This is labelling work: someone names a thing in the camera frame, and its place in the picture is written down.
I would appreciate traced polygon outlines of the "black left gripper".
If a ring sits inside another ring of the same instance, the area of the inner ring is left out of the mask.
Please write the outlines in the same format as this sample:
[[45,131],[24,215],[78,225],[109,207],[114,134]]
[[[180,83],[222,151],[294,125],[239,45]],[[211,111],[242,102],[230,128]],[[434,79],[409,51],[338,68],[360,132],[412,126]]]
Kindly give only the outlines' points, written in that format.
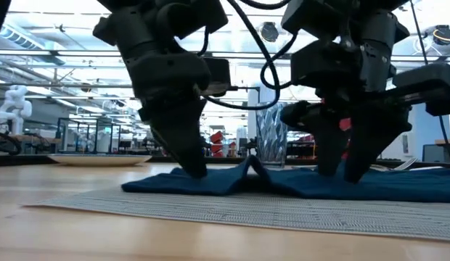
[[199,119],[206,100],[196,99],[210,84],[204,59],[185,50],[172,52],[160,43],[131,43],[123,47],[134,96],[141,102],[141,120],[153,138],[193,178],[207,175]]

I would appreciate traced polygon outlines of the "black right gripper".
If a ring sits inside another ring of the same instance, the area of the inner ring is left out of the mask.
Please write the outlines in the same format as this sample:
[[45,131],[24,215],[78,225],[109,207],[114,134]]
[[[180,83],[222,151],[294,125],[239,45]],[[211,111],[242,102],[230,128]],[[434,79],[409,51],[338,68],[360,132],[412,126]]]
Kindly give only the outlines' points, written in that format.
[[432,115],[450,113],[450,65],[432,63],[397,72],[390,58],[393,44],[363,39],[321,40],[328,62],[319,93],[324,103],[351,116],[351,138],[344,180],[357,183],[378,156],[402,133],[410,131],[411,105],[432,104]]

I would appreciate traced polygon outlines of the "clear faceted drinking glass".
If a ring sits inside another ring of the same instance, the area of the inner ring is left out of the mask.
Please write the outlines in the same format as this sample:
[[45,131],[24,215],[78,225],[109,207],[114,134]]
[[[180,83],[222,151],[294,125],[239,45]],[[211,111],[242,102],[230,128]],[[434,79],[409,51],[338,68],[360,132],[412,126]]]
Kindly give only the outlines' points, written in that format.
[[285,103],[257,111],[256,154],[261,163],[270,168],[285,166],[288,127],[280,120]]

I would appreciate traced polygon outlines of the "dark blue cloth napkin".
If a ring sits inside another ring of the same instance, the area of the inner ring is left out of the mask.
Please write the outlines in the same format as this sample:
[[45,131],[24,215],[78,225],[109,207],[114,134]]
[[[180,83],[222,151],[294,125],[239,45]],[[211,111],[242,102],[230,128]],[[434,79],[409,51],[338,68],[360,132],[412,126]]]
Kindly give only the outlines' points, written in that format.
[[303,199],[450,203],[450,169],[369,170],[358,183],[344,179],[343,163],[332,177],[317,170],[270,170],[255,156],[227,169],[209,169],[201,179],[181,168],[122,184],[128,193],[226,196],[244,192]]

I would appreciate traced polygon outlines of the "grey woven placemat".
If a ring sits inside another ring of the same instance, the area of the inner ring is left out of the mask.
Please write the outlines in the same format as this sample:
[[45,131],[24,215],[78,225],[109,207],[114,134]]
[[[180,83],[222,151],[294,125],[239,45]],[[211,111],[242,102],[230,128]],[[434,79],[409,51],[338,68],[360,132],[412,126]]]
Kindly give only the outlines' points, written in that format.
[[37,207],[143,218],[450,241],[450,204],[299,199],[271,194],[132,194],[119,188],[59,196]]

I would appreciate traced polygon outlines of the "large red bin stack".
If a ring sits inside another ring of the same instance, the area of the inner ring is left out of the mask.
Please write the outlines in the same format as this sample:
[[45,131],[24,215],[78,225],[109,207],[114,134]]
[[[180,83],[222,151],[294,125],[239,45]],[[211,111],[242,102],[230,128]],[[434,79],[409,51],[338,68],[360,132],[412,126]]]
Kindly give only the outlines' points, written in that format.
[[348,137],[347,144],[342,155],[342,159],[346,160],[348,157],[348,147],[351,139],[351,118],[342,119],[339,123],[339,127]]

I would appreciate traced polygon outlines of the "silver fork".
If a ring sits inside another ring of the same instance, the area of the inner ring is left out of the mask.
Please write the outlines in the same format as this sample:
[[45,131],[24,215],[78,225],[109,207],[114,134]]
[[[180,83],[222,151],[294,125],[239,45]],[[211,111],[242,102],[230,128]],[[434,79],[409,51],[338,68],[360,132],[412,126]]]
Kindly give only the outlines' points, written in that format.
[[405,170],[408,167],[412,166],[416,161],[417,161],[417,158],[411,157],[407,161],[405,161],[404,163],[399,165],[398,167],[395,167],[394,170]]

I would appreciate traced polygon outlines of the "small red bin stack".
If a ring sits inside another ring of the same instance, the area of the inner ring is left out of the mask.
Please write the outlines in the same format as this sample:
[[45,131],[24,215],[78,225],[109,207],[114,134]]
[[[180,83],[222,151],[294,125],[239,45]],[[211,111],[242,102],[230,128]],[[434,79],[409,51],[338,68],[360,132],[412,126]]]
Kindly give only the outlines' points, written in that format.
[[226,135],[219,130],[210,137],[210,151],[213,157],[236,157],[236,139],[227,138]]

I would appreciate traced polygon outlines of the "grey box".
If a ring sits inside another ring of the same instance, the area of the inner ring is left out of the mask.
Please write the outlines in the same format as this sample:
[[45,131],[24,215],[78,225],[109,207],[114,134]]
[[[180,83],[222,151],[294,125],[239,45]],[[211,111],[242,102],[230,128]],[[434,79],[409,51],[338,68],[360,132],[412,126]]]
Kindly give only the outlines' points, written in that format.
[[446,149],[436,144],[426,144],[422,148],[423,162],[445,162],[447,157]]

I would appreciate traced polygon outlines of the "blue patterned plate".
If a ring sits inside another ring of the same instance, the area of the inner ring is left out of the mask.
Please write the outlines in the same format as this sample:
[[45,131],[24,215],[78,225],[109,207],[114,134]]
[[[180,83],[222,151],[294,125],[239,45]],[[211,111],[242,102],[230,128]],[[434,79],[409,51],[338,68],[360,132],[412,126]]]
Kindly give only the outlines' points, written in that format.
[[138,165],[149,161],[146,155],[121,154],[50,154],[48,158],[62,165],[80,167],[121,167]]

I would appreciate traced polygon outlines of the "black slanted pole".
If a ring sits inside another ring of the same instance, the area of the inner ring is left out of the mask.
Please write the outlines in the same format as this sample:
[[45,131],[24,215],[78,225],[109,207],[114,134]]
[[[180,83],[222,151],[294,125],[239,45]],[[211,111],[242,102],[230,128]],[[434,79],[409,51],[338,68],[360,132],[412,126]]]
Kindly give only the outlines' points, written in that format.
[[439,116],[438,119],[439,119],[439,122],[440,122],[441,132],[442,132],[442,135],[443,135],[444,147],[446,148],[446,151],[448,152],[449,159],[450,159],[450,143],[449,143],[449,140],[448,140],[448,137],[447,137],[447,133],[446,133],[443,117]]

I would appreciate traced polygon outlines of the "white pillar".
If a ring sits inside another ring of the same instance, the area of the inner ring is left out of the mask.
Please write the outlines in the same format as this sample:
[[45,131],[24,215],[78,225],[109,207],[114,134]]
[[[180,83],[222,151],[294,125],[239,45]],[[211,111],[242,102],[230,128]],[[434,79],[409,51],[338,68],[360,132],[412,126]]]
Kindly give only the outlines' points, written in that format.
[[[256,107],[262,104],[268,104],[274,100],[274,90],[265,87],[262,83],[254,83],[252,87],[256,89],[250,89],[247,91],[247,105],[250,107]],[[257,136],[257,123],[255,117],[255,111],[249,111],[247,117],[247,137],[255,138]]]

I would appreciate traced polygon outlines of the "black gantry stand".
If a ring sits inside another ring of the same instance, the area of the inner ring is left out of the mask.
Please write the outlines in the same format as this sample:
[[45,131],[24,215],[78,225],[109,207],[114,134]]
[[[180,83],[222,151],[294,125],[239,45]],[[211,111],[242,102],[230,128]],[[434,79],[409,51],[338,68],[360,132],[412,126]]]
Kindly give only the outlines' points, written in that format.
[[228,102],[250,102],[251,105],[257,104],[261,102],[260,98],[260,88],[251,86],[251,87],[239,87],[232,86],[227,92],[225,96],[225,100]]

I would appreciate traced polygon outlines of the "wooden workbench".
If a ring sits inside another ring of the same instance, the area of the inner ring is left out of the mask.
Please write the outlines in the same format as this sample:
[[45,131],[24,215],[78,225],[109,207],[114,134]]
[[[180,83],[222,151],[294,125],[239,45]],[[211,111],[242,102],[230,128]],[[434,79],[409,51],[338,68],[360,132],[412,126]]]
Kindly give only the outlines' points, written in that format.
[[20,142],[42,142],[45,144],[59,144],[62,140],[60,138],[39,138],[36,136],[17,135],[12,136]]

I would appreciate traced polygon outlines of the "black rack frame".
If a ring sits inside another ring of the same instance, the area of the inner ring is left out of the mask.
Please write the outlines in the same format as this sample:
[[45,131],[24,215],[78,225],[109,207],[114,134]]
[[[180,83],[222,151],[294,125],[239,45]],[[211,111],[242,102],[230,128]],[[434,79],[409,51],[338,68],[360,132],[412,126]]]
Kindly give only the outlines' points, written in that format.
[[57,121],[58,153],[112,154],[120,143],[121,125],[97,117],[64,118]]

